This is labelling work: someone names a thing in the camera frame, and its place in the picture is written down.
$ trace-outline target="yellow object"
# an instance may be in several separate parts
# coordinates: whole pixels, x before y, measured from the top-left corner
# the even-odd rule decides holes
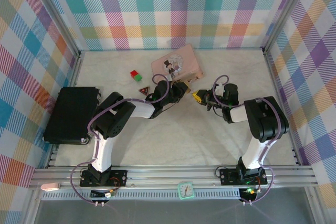
[[[198,90],[193,93],[193,97],[198,103],[202,103],[202,99],[197,95]]]

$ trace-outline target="small black box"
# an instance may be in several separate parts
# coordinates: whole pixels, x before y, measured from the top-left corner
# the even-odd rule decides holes
[[[44,141],[51,144],[89,143],[87,125],[100,97],[98,88],[62,88],[44,132]]]

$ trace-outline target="white floor surface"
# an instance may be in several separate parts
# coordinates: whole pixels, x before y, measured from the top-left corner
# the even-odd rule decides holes
[[[118,91],[125,98],[144,99],[138,90],[152,83],[151,62],[171,50],[86,52],[78,87],[99,87],[102,99]],[[192,83],[193,91],[210,89],[222,74],[238,85],[239,101],[276,97],[263,53],[248,50],[196,50],[204,78]],[[138,71],[135,82],[130,71]],[[113,165],[235,165],[246,151],[251,133],[248,122],[227,124],[198,104],[191,93],[156,119],[131,118],[112,152]],[[88,145],[60,145],[55,165],[73,166],[91,160],[93,141]],[[289,135],[269,151],[265,164],[294,165]]]

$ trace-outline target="red triangle block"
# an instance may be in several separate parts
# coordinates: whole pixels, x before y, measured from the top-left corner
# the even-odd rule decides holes
[[[149,86],[139,89],[139,92],[147,96],[149,94]]]

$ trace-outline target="plaid wall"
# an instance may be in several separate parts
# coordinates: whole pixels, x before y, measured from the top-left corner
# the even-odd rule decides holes
[[[299,0],[270,61],[304,164],[336,222],[336,0]]]
[[[18,223],[74,57],[41,0],[0,0],[0,223]]]
[[[88,50],[179,48],[186,43],[195,48],[260,47],[286,2],[65,0],[65,13],[54,1],[79,45]]]

